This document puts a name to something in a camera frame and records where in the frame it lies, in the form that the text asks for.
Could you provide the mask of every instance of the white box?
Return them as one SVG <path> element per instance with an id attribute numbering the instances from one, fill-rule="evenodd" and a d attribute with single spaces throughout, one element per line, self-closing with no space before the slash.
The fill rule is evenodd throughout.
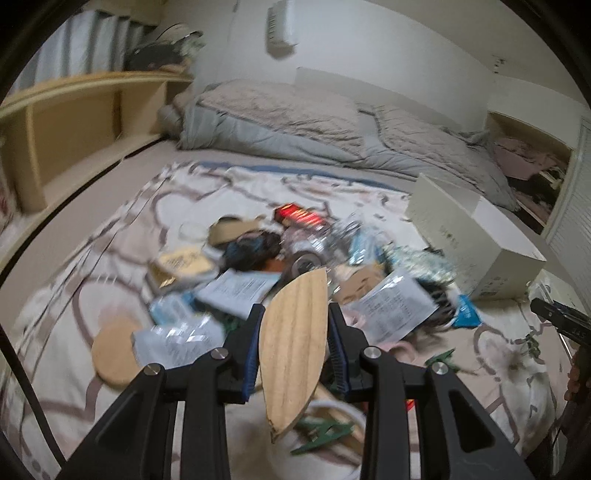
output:
<path id="1" fill-rule="evenodd" d="M 407 216 L 456 267 L 459 288 L 472 299 L 511 299 L 546 259 L 493 204 L 476 192 L 421 175 Z"/>

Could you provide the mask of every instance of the ceiling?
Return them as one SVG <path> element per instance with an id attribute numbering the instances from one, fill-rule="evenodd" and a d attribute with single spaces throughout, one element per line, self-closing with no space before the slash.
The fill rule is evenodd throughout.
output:
<path id="1" fill-rule="evenodd" d="M 501 0 L 368 0 L 438 32 L 499 74 L 537 83 L 586 105 L 579 88 L 544 41 Z"/>

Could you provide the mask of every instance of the closet door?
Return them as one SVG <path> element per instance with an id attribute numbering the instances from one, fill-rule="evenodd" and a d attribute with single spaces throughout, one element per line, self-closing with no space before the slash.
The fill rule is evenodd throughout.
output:
<path id="1" fill-rule="evenodd" d="M 557 219 L 546 237 L 582 300 L 591 306 L 591 124 L 583 121 L 580 150 Z"/>

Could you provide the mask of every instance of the black metal arm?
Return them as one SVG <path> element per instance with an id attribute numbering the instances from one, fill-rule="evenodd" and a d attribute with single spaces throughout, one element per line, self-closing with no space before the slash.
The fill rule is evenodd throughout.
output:
<path id="1" fill-rule="evenodd" d="M 57 480 L 170 479 L 177 402 L 184 400 L 181 480 L 230 480 L 224 403 L 244 403 L 248 359 L 264 309 L 255 306 L 244 330 L 190 366 L 166 371 L 151 364 L 133 380 L 82 441 Z M 368 346 L 345 325 L 336 304 L 330 325 L 340 360 L 348 363 L 343 397 L 369 402 L 361 480 L 408 480 L 406 399 L 417 403 L 424 479 L 532 480 L 478 400 L 445 364 L 430 369 L 399 363 Z"/>

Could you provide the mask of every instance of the white wall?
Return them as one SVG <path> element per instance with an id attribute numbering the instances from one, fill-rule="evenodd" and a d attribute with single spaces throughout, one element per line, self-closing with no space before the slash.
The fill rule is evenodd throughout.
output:
<path id="1" fill-rule="evenodd" d="M 488 109 L 511 116 L 562 140 L 579 145 L 581 117 L 591 119 L 586 105 L 546 87 L 495 75 Z"/>
<path id="2" fill-rule="evenodd" d="M 273 0 L 169 0 L 161 29 L 203 30 L 199 86 L 238 77 L 292 83 L 297 67 L 325 70 L 401 93 L 480 128 L 492 88 L 484 65 L 429 28 L 363 0 L 296 0 L 299 45 L 276 59 L 265 46 Z"/>

